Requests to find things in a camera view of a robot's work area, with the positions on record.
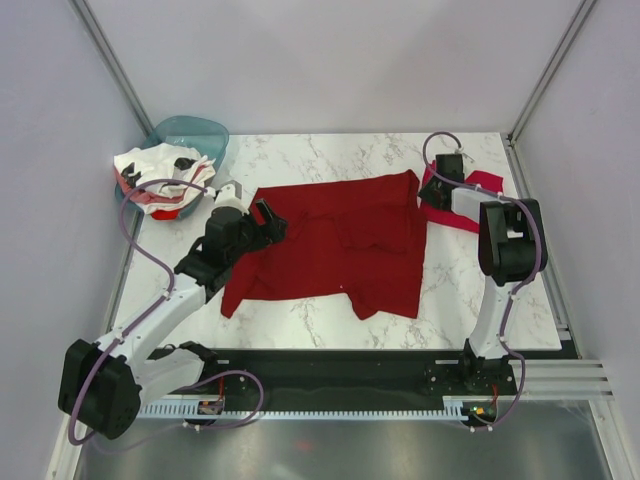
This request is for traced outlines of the dark red t-shirt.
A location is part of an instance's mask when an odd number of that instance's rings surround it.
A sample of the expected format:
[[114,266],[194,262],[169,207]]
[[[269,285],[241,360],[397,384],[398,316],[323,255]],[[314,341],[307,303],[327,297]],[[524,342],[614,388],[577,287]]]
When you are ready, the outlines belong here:
[[355,315],[418,315],[426,250],[419,180],[407,170],[375,178],[260,188],[288,223],[282,242],[245,255],[224,290],[221,313],[244,300],[348,296]]

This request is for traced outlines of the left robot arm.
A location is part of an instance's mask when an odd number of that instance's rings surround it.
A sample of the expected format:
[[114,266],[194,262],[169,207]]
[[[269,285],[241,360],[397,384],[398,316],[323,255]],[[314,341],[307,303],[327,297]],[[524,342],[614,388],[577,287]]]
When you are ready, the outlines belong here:
[[216,205],[203,236],[169,272],[167,289],[140,313],[93,342],[76,340],[66,351],[59,409],[72,423],[113,440],[148,404],[184,387],[208,393],[219,382],[212,350],[190,341],[159,346],[231,279],[245,255],[282,242],[287,221],[259,199],[256,212]]

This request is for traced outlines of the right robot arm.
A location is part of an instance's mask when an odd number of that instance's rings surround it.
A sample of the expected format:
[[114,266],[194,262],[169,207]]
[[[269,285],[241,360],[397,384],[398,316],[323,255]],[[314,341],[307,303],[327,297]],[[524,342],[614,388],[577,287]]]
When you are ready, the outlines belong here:
[[466,183],[463,157],[457,153],[437,155],[427,172],[428,180],[419,191],[423,204],[478,227],[478,261],[485,287],[479,316],[468,338],[474,359],[457,371],[460,386],[477,394],[494,381],[494,371],[485,360],[508,354],[508,319],[519,290],[531,283],[548,261],[540,204],[532,198],[507,198]]

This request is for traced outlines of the folded bright red t-shirt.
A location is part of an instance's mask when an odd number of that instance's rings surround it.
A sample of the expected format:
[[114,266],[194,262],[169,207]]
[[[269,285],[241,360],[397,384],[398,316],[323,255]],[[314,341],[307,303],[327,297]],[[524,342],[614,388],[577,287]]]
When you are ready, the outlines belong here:
[[[479,184],[494,193],[503,191],[502,177],[481,170],[471,172],[464,182],[472,186]],[[455,189],[451,211],[439,210],[424,200],[420,201],[419,210],[425,215],[428,222],[478,233],[480,204],[489,201],[493,201],[493,198],[481,195],[475,190],[463,189],[458,193]]]

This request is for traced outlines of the small red garment in basket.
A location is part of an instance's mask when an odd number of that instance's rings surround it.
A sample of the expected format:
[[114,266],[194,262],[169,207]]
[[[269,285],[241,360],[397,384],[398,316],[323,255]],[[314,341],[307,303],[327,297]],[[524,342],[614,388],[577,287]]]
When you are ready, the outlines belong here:
[[157,221],[174,221],[180,217],[179,210],[156,210],[151,217]]

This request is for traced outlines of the teal plastic basket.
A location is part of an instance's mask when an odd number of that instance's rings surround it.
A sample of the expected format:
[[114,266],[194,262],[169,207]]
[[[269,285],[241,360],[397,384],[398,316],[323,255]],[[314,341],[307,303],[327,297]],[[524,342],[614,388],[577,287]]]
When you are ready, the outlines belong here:
[[[217,173],[226,155],[226,149],[229,143],[229,133],[226,127],[211,120],[192,116],[173,116],[160,122],[151,132],[151,134],[146,138],[143,144],[135,148],[147,149],[161,143],[193,147],[198,149],[202,154],[207,154],[210,156],[218,154],[218,160],[214,162],[214,167]],[[208,187],[212,181],[213,179],[207,181],[206,187]],[[153,184],[154,181],[142,183],[141,185],[136,186],[134,189],[130,190],[127,194],[132,195],[137,190]],[[202,188],[195,184],[191,184],[187,181],[182,180],[170,180],[169,184],[183,184],[189,187],[194,187],[198,190]],[[122,201],[127,194],[124,194],[121,191],[116,182],[115,198],[118,201]],[[183,208],[182,210],[179,210],[180,217],[178,219],[184,219],[191,215],[197,208],[202,198],[203,193],[189,206]],[[130,199],[127,203],[127,207],[135,211],[144,213],[139,207],[136,207],[130,201]]]

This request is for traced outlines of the white patterned t-shirt pile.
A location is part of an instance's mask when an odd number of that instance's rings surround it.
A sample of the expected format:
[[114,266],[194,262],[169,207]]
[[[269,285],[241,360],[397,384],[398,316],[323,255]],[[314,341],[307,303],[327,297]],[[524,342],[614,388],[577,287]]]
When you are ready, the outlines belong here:
[[177,212],[193,203],[202,191],[183,184],[170,185],[170,180],[182,180],[205,188],[212,180],[218,154],[202,154],[193,147],[161,143],[132,150],[113,157],[117,185],[124,194],[142,183],[153,185],[134,192],[130,201],[145,214],[158,211]]

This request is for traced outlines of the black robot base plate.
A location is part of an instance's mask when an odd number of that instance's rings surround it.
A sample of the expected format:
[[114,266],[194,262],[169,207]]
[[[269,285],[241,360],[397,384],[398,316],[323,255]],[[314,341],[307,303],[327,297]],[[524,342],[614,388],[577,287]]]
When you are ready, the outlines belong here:
[[436,410],[447,396],[516,393],[506,358],[447,350],[219,349],[188,394],[222,394],[227,410],[338,413]]

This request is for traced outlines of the aluminium front rail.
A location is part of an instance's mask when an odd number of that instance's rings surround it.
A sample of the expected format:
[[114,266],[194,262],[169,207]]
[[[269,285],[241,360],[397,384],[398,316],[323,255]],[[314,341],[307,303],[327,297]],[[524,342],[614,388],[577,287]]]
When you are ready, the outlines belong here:
[[613,396],[598,360],[527,360],[524,377],[522,400],[601,400]]

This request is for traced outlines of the right aluminium frame post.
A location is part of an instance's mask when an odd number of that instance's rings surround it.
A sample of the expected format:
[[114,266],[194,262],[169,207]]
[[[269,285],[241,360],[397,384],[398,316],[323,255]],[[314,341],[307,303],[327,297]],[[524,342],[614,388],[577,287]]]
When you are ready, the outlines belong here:
[[510,131],[505,135],[505,139],[510,148],[515,147],[517,141],[524,133],[540,102],[543,100],[547,90],[557,76],[561,66],[598,3],[598,0],[581,0],[578,3],[575,12],[563,30],[549,60],[536,81],[532,92],[528,96]]

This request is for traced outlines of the aluminium frame post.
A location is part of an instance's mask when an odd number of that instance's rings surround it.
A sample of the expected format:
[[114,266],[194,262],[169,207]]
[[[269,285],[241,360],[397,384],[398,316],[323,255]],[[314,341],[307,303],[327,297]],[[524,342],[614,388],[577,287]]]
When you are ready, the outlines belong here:
[[532,92],[528,96],[510,131],[505,135],[505,139],[510,148],[515,147],[517,141],[524,133],[540,102],[543,100],[547,90],[557,76],[561,66],[598,3],[598,0],[581,0],[578,3],[575,12],[563,30],[549,60],[536,81]]
[[127,75],[118,55],[111,45],[99,19],[93,11],[90,2],[86,0],[70,0],[70,6],[82,23],[91,42],[96,47],[109,74],[122,94],[125,103],[130,109],[138,126],[145,135],[148,135],[154,125],[147,114],[143,103],[137,94],[133,83]]

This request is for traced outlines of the left aluminium frame post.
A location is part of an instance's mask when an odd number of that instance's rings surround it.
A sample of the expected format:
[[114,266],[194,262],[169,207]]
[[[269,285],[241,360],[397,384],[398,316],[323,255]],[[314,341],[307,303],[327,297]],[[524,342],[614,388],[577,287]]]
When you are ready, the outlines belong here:
[[133,83],[127,75],[118,55],[111,45],[99,19],[93,11],[90,2],[86,0],[70,0],[70,6],[82,23],[91,42],[96,47],[109,74],[122,94],[125,103],[130,109],[138,126],[145,135],[148,135],[154,125],[147,114],[143,103],[137,94]]

